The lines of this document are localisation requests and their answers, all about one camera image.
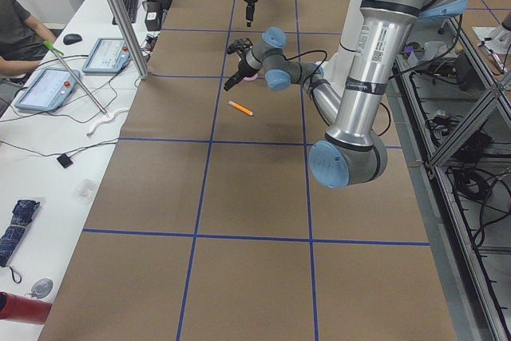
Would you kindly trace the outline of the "pink mesh pen holder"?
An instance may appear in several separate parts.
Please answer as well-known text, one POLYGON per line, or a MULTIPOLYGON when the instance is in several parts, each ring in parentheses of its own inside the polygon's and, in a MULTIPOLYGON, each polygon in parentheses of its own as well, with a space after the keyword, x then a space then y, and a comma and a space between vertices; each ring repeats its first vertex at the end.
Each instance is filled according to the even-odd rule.
POLYGON ((254 81, 258 77, 259 70, 247 62, 241 61, 238 65, 238 72, 242 80, 254 81))

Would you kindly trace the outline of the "orange highlighter pen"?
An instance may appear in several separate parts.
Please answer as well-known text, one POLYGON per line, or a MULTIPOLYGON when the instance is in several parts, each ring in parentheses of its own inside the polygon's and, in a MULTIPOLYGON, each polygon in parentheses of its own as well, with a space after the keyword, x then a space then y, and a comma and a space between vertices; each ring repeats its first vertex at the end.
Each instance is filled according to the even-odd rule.
POLYGON ((243 106, 243 105, 241 105, 241 104, 239 104, 239 103, 236 103, 236 102, 234 102, 234 101, 229 100, 229 101, 228 101, 228 104, 229 104, 232 108, 239 110, 240 112, 242 112, 242 113, 246 114, 246 115, 247 115, 247 116, 249 116, 249 117, 253 117, 253 116, 254 116, 254 113, 253 113, 250 109, 248 109, 247 107, 245 107, 245 106, 243 106))

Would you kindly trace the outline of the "black box with label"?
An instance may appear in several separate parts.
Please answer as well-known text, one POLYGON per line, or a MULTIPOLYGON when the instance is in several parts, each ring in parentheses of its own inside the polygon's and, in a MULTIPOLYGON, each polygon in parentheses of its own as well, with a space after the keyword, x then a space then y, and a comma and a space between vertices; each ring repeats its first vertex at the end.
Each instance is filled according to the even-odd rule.
POLYGON ((163 8, 159 2, 145 2, 145 26, 147 31, 159 31, 162 25, 163 8))

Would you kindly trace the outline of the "black keyboard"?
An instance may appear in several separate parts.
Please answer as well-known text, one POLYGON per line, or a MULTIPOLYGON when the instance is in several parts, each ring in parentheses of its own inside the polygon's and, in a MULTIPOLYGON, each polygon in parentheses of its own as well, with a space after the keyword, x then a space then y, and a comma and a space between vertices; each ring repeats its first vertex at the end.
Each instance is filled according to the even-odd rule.
POLYGON ((131 23, 135 23, 137 20, 139 1, 140 0, 122 0, 131 23))

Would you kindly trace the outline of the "far teach pendant tablet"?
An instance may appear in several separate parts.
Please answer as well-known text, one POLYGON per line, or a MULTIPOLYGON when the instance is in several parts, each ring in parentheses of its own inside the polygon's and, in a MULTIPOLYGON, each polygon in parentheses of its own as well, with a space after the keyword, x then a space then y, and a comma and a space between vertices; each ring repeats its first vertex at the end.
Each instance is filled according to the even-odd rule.
POLYGON ((81 71, 87 75, 114 75, 120 73, 130 59, 123 38, 98 38, 81 71))

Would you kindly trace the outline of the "teach pendant tablet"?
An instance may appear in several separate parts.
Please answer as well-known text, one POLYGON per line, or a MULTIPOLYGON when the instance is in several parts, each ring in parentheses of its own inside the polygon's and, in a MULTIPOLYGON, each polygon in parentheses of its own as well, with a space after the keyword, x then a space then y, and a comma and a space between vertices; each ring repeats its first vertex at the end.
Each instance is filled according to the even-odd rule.
POLYGON ((14 105, 17 109, 42 112, 58 109, 74 92, 76 77, 81 77, 76 69, 72 75, 65 69, 46 68, 27 86, 14 105))
POLYGON ((130 59, 123 38, 98 38, 81 71, 87 75, 114 75, 120 73, 130 59))

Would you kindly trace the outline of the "black computer mouse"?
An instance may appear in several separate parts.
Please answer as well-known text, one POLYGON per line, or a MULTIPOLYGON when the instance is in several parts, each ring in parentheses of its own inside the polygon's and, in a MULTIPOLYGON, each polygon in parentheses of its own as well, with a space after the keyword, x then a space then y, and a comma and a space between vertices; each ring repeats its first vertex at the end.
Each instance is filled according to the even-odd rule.
POLYGON ((62 39, 63 44, 66 46, 81 42, 82 40, 83 38, 80 34, 66 34, 62 39))

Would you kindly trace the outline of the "near teach pendant tablet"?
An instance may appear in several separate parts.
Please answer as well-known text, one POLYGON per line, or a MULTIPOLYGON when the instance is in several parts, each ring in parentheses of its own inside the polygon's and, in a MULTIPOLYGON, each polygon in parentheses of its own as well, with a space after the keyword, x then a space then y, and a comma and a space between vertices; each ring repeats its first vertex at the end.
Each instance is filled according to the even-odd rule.
POLYGON ((42 112, 58 109, 74 92, 76 77, 81 77, 76 69, 72 75, 65 69, 46 68, 27 86, 14 105, 17 109, 42 112))

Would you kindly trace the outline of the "seated person grey shirt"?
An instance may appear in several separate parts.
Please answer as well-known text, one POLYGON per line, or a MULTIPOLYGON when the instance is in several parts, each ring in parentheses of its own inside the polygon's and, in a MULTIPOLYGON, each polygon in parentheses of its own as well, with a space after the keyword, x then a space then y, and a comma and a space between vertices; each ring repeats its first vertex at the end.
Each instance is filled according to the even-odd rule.
POLYGON ((40 65, 54 33, 17 0, 1 0, 1 76, 20 77, 40 65))

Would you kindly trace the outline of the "folded blue umbrella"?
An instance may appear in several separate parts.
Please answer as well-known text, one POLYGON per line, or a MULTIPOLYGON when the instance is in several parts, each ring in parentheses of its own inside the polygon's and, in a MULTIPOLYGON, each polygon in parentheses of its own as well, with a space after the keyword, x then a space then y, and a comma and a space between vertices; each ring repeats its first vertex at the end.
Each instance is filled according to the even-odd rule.
POLYGON ((1 267, 8 265, 10 257, 20 243, 33 216, 38 210, 40 202, 36 200, 18 200, 12 210, 10 223, 1 236, 1 267))

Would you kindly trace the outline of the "red bottle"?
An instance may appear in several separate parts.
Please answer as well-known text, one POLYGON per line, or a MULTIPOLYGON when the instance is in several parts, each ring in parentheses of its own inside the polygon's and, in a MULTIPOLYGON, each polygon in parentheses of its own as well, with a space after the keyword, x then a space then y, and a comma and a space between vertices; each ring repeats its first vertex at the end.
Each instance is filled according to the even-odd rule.
POLYGON ((1 292, 1 319, 43 325, 50 313, 52 303, 38 299, 1 292))

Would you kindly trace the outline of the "aluminium frame post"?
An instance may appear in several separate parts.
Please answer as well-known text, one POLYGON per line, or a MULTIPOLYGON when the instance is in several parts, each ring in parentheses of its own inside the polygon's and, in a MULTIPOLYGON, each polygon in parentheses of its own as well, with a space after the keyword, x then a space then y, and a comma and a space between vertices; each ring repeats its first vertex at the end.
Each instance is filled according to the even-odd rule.
POLYGON ((132 27, 132 23, 129 20, 127 10, 125 9, 122 0, 107 0, 109 7, 117 21, 117 26, 121 31, 121 35, 128 46, 129 53, 132 61, 137 68, 137 72, 141 80, 144 80, 149 75, 149 69, 146 60, 143 56, 141 47, 138 44, 135 30, 132 27))

